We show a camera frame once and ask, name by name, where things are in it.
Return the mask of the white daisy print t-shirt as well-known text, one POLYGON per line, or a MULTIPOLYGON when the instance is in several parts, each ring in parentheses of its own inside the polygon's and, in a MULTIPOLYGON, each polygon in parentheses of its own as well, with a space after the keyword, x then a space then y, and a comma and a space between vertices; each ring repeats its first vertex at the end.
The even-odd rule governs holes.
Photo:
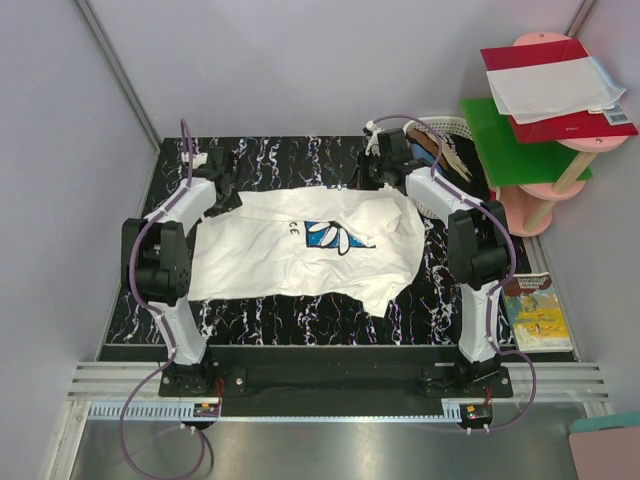
POLYGON ((415 279, 425 227, 398 190, 323 186, 243 192, 196 232, 192 301, 347 295, 384 316, 415 279))

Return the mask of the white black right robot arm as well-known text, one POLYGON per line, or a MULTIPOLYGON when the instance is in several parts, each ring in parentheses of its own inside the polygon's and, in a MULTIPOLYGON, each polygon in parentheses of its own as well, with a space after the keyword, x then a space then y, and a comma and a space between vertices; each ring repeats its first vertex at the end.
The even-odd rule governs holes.
POLYGON ((434 164, 416 158, 403 129, 384 130, 369 121, 364 133, 368 143, 352 186, 393 187, 447 224, 448 269, 462 294, 458 348, 464 365, 454 371, 454 384, 463 395, 476 396, 490 383, 485 367, 498 361, 497 298, 516 266, 504 207, 467 195, 434 164))

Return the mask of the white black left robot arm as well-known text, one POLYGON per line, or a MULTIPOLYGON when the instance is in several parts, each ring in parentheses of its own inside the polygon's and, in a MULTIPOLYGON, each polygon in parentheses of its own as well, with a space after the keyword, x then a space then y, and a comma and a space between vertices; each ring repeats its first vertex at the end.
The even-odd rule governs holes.
POLYGON ((192 254, 187 236, 200 221, 242 205, 234 154, 214 146, 202 159, 204 163, 156 210, 126 220, 121 237, 122 284, 152 315, 170 361, 186 366, 180 381, 196 396, 214 388, 216 372, 202 363, 206 344, 188 301, 192 254))

